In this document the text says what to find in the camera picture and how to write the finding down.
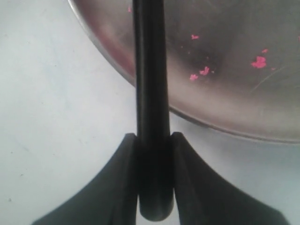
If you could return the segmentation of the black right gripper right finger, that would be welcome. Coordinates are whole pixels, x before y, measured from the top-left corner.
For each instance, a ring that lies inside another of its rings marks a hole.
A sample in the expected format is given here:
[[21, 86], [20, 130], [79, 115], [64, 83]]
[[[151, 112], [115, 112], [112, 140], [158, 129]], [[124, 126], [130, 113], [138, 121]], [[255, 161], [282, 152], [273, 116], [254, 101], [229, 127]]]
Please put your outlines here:
[[242, 192], [209, 167], [182, 133], [174, 132], [171, 140], [180, 224], [286, 224], [281, 212]]

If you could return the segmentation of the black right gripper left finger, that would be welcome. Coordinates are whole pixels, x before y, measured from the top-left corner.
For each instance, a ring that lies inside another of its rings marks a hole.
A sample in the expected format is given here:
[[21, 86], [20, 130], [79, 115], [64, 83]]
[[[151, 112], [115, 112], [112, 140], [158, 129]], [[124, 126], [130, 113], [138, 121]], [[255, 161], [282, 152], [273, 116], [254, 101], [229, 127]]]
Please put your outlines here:
[[95, 178], [36, 225], [136, 224], [136, 136], [126, 134]]

